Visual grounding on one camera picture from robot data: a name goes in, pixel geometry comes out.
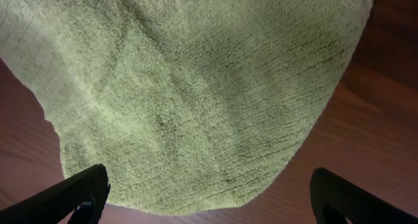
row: towel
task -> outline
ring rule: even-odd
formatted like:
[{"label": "towel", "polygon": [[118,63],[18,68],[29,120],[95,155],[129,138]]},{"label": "towel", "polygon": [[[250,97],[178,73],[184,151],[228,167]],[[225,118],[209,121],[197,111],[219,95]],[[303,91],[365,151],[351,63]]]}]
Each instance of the towel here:
[{"label": "towel", "polygon": [[64,177],[102,163],[108,203],[238,207],[285,168],[372,0],[0,0],[0,56],[57,135]]}]

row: green towel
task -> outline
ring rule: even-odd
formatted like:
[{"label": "green towel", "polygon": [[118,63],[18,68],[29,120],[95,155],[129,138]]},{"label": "green towel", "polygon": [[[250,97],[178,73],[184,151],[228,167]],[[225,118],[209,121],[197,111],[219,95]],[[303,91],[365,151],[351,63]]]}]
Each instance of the green towel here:
[{"label": "green towel", "polygon": [[65,177],[165,215],[241,206],[298,150],[372,0],[0,0],[0,56],[54,125]]}]

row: textured fabric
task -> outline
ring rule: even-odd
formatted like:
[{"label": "textured fabric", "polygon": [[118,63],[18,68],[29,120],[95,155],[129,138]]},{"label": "textured fabric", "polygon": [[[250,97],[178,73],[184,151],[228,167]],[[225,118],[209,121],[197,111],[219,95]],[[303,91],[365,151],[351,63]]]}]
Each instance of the textured fabric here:
[{"label": "textured fabric", "polygon": [[241,206],[298,150],[372,0],[0,0],[0,56],[110,204]]}]

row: dark wood surface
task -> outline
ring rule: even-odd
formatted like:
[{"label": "dark wood surface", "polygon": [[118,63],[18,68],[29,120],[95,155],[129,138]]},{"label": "dark wood surface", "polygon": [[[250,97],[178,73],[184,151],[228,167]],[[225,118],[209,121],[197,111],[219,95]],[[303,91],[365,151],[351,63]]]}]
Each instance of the dark wood surface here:
[{"label": "dark wood surface", "polygon": [[[255,200],[189,217],[106,205],[101,223],[315,223],[309,180],[317,167],[418,216],[418,0],[376,0],[324,113]],[[54,129],[33,94],[0,64],[0,209],[62,179]]]}]

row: wood grain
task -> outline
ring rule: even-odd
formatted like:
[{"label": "wood grain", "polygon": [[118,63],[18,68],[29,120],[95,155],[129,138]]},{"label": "wood grain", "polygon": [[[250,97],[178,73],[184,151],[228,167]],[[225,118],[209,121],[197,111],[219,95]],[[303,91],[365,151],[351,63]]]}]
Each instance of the wood grain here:
[{"label": "wood grain", "polygon": [[[286,169],[242,208],[161,217],[106,205],[101,223],[315,223],[309,180],[325,167],[418,216],[418,0],[376,0],[349,68]],[[0,64],[0,209],[63,179],[59,139]]]}]

